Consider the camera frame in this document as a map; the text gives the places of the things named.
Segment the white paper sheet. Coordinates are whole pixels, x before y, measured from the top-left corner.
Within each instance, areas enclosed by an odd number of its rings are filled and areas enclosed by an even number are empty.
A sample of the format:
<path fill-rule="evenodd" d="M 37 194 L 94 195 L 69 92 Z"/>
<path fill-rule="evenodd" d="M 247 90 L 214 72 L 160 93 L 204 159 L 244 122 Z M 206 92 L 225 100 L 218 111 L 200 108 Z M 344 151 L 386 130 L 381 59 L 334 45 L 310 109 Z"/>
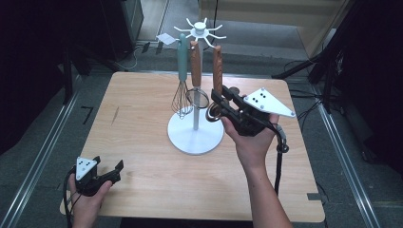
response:
<path fill-rule="evenodd" d="M 156 38 L 165 45 L 173 44 L 176 39 L 167 33 L 162 33 L 156 36 Z"/>

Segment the black cabinet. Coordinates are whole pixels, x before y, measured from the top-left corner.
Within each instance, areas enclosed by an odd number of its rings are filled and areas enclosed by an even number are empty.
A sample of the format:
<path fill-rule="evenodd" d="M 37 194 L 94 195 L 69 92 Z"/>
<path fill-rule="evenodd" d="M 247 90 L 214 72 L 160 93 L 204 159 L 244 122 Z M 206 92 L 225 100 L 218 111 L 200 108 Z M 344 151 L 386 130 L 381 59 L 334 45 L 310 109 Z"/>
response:
<path fill-rule="evenodd" d="M 144 14 L 141 0 L 101 0 L 110 57 L 120 60 L 134 50 Z"/>

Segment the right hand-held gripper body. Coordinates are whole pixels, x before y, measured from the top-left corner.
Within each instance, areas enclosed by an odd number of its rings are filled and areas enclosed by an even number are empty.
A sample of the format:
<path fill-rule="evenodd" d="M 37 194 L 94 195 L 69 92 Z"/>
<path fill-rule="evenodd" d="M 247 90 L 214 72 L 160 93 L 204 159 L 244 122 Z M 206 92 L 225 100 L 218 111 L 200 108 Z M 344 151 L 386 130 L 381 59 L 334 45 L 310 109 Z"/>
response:
<path fill-rule="evenodd" d="M 270 126 L 269 116 L 295 118 L 296 113 L 272 95 L 265 87 L 249 95 L 241 96 L 243 102 L 235 104 L 226 102 L 221 107 L 221 115 L 228 118 L 242 136 L 256 136 Z"/>

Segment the mesh strainer with wooden handle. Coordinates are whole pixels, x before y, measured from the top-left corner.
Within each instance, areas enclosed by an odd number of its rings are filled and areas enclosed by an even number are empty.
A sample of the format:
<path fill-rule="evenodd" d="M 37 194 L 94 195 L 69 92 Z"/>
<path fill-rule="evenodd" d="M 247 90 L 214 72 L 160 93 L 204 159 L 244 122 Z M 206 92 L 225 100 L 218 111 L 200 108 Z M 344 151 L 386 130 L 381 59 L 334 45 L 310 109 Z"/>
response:
<path fill-rule="evenodd" d="M 207 108 L 209 106 L 209 98 L 202 90 L 202 60 L 197 41 L 190 42 L 190 63 L 193 87 L 186 92 L 186 98 L 198 109 Z"/>

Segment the whisk with teal handle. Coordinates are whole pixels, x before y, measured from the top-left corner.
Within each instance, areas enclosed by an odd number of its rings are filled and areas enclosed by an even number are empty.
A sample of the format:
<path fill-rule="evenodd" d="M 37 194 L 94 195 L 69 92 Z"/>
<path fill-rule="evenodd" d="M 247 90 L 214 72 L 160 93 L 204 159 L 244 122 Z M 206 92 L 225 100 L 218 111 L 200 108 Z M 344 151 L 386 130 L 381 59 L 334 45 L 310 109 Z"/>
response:
<path fill-rule="evenodd" d="M 174 94 L 171 108 L 178 115 L 180 119 L 183 119 L 188 115 L 193 107 L 189 103 L 186 94 L 187 87 L 187 58 L 188 58 L 188 44 L 184 34 L 180 34 L 177 45 L 177 61 L 178 61 L 178 79 L 179 84 Z"/>

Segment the black upright post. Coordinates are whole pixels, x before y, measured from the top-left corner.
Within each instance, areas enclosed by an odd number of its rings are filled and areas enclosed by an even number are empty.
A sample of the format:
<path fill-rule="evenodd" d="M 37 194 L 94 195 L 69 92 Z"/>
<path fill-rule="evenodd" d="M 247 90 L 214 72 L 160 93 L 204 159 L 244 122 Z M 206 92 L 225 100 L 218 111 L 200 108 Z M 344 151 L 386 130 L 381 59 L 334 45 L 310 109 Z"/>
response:
<path fill-rule="evenodd" d="M 71 61 L 69 55 L 69 48 L 66 47 L 64 50 L 64 77 L 65 77 L 65 99 L 64 104 L 66 105 L 73 93 L 73 85 L 72 85 L 72 73 L 71 73 Z"/>

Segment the white utensil stand with hooks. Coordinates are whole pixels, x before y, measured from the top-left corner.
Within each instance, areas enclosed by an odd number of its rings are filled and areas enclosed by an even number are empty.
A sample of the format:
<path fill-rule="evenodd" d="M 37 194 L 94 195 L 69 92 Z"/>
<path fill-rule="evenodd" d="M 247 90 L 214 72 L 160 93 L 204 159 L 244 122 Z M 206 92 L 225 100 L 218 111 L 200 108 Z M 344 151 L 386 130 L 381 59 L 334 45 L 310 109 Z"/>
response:
<path fill-rule="evenodd" d="M 203 44 L 207 44 L 209 47 L 213 45 L 208 40 L 208 37 L 216 38 L 214 32 L 220 29 L 221 26 L 216 28 L 209 28 L 207 26 L 207 19 L 192 23 L 189 19 L 186 19 L 190 28 L 177 28 L 186 36 L 188 44 L 188 58 L 187 58 L 187 87 L 191 89 L 191 63 L 190 63 L 190 42 L 197 41 L 199 44 L 201 55 L 201 73 L 202 73 L 202 50 Z M 213 150 L 219 145 L 223 137 L 223 127 L 221 123 L 210 123 L 203 115 L 206 114 L 207 108 L 198 109 L 195 106 L 192 111 L 186 115 L 183 119 L 180 119 L 174 112 L 167 125 L 168 139 L 172 144 L 188 155 L 202 155 Z"/>

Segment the person's left hand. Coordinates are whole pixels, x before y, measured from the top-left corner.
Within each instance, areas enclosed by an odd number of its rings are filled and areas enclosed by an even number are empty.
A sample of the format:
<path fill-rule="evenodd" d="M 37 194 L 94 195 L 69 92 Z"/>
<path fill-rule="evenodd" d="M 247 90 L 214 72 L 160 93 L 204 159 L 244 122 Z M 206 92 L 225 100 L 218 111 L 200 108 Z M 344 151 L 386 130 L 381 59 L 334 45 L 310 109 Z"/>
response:
<path fill-rule="evenodd" d="M 102 207 L 106 194 L 112 186 L 107 180 L 92 197 L 82 196 L 76 193 L 75 175 L 68 178 L 68 185 L 71 192 L 73 223 L 72 228 L 93 228 L 99 211 Z"/>

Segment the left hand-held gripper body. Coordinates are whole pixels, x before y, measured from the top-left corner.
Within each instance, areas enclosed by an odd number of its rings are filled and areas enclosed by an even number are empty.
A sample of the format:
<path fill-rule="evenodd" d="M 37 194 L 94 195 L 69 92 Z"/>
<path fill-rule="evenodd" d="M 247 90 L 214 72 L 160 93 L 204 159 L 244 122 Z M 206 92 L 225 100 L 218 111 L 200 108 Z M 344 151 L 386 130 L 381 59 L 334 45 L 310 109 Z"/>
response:
<path fill-rule="evenodd" d="M 75 186 L 79 194 L 94 196 L 102 184 L 98 181 L 96 161 L 78 157 L 76 160 Z"/>

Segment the wooden-handled spiral whisk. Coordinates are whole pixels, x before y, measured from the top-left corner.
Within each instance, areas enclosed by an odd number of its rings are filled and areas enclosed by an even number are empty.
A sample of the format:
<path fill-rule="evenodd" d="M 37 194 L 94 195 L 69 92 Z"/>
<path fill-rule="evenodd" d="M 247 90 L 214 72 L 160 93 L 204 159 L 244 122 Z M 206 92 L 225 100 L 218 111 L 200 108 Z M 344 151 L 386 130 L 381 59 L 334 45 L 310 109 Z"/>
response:
<path fill-rule="evenodd" d="M 221 58 L 221 46 L 214 47 L 213 50 L 213 89 L 222 93 L 222 58 Z M 208 107 L 206 112 L 206 120 L 209 122 L 215 122 L 220 118 L 221 108 L 219 106 L 213 106 L 213 103 Z"/>

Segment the metal floor rail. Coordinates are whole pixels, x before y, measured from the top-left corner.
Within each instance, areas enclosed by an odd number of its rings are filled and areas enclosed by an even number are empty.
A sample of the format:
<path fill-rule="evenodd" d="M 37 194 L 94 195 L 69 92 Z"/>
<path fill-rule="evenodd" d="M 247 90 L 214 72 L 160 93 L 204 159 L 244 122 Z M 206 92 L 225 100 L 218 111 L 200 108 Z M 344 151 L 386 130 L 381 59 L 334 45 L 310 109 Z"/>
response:
<path fill-rule="evenodd" d="M 41 144 L 41 147 L 39 148 L 31 166 L 29 167 L 29 171 L 25 175 L 21 185 L 16 190 L 15 195 L 11 198 L 10 206 L 8 207 L 5 215 L 1 217 L 0 228 L 14 228 L 17 221 L 21 217 L 29 198 L 37 182 L 39 181 L 43 170 L 45 169 L 54 145 L 56 144 L 71 113 L 71 110 L 76 103 L 82 83 L 83 77 L 81 75 L 73 77 L 72 97 L 67 101 L 66 104 L 63 104 L 58 109 L 58 115 L 52 123 L 46 138 Z"/>
<path fill-rule="evenodd" d="M 347 152 L 345 144 L 338 132 L 333 115 L 327 111 L 327 109 L 324 107 L 324 104 L 322 104 L 318 110 L 336 151 L 336 155 L 342 167 L 346 181 L 348 182 L 354 196 L 355 204 L 358 207 L 366 227 L 381 228 L 373 205 L 367 195 L 366 190 L 364 189 L 364 186 Z"/>

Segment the person's right hand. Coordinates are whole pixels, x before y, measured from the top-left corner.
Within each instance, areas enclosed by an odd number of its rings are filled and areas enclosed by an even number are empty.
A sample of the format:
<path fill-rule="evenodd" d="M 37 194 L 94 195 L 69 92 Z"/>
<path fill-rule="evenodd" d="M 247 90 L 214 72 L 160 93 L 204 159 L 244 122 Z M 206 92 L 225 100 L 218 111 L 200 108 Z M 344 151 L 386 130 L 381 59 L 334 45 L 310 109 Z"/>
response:
<path fill-rule="evenodd" d="M 264 128 L 255 137 L 241 136 L 232 122 L 221 117 L 226 134 L 234 141 L 237 155 L 245 173 L 256 170 L 266 170 L 265 160 L 269 147 L 276 134 L 269 128 Z"/>

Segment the black metal stand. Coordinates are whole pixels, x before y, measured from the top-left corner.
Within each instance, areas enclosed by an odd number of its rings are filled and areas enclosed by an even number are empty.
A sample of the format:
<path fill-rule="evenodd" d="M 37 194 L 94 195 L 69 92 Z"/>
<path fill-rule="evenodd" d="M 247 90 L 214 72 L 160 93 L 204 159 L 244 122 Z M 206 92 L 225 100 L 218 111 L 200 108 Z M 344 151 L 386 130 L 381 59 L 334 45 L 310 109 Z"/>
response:
<path fill-rule="evenodd" d="M 328 102 L 337 77 L 344 76 L 350 85 L 364 72 L 372 82 L 382 80 L 383 71 L 396 69 L 403 51 L 402 35 L 403 0 L 355 0 L 325 49 L 276 77 L 284 80 L 310 67 L 308 81 L 325 81 Z"/>

